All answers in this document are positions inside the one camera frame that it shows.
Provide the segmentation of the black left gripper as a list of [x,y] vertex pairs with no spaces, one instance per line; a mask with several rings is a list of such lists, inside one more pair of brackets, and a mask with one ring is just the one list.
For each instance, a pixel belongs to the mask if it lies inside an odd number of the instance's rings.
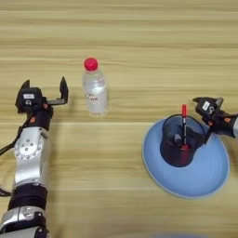
[[[30,80],[26,80],[20,90],[30,88]],[[42,127],[46,131],[49,130],[50,121],[53,117],[54,106],[64,105],[68,102],[69,88],[65,77],[62,77],[59,85],[60,99],[47,100],[43,98],[41,106],[29,114],[29,121],[27,122],[27,127]]]

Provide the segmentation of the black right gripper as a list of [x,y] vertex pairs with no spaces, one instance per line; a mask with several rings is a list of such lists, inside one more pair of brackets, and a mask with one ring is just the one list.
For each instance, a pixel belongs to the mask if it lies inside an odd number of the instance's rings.
[[223,98],[197,97],[192,99],[196,103],[202,103],[202,120],[209,126],[206,135],[198,133],[191,127],[186,128],[186,140],[189,145],[202,145],[208,142],[212,133],[236,137],[236,115],[229,114],[220,109]]

